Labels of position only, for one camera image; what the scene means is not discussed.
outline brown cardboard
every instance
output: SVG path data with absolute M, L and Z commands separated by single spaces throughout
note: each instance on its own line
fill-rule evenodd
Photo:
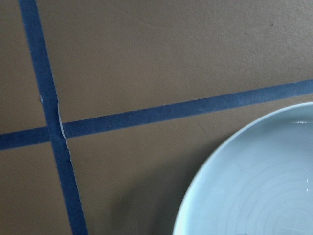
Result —
M 0 151 L 0 234 L 71 234 L 49 143 Z
M 62 122 L 312 79 L 313 3 L 37 0 Z M 0 1 L 0 134 L 46 126 L 18 1 Z M 169 235 L 207 156 L 313 95 L 68 139 L 90 235 Z M 0 234 L 71 234 L 49 143 L 0 151 Z
M 0 12 L 0 134 L 45 126 L 18 1 Z
M 170 235 L 197 169 L 231 134 L 313 95 L 68 140 L 90 235 Z
M 312 78 L 310 0 L 38 6 L 64 122 Z

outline white plate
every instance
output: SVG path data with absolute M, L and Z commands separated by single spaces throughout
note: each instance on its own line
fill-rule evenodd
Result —
M 174 235 L 313 235 L 313 103 L 223 143 L 193 179 Z

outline blue painter's tape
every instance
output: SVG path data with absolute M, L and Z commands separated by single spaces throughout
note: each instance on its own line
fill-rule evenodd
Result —
M 313 79 L 154 108 L 68 122 L 67 138 L 313 94 Z
M 50 137 L 46 127 L 17 131 L 0 135 L 0 150 L 45 143 L 49 141 Z
M 20 8 L 72 233 L 87 235 L 70 154 L 62 133 L 58 98 L 36 2 L 35 0 L 20 0 Z

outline tan floor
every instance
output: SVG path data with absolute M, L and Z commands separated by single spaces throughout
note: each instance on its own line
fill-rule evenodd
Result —
M 0 151 L 0 158 L 0 234 L 71 234 L 50 144 Z
M 17 1 L 0 1 L 0 134 L 45 126 Z
M 64 122 L 312 78 L 310 0 L 38 6 Z
M 91 235 L 170 235 L 191 179 L 231 134 L 313 95 L 68 140 Z

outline blue tape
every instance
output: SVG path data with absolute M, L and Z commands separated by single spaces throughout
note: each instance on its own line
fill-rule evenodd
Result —
M 58 98 L 36 2 L 35 0 L 19 2 L 72 233 L 87 235 L 70 154 L 62 133 Z
M 0 135 L 0 150 L 45 143 L 49 141 L 50 137 L 46 127 L 17 131 Z
M 63 125 L 63 128 L 65 136 L 72 138 L 312 93 L 313 79 L 68 122 Z

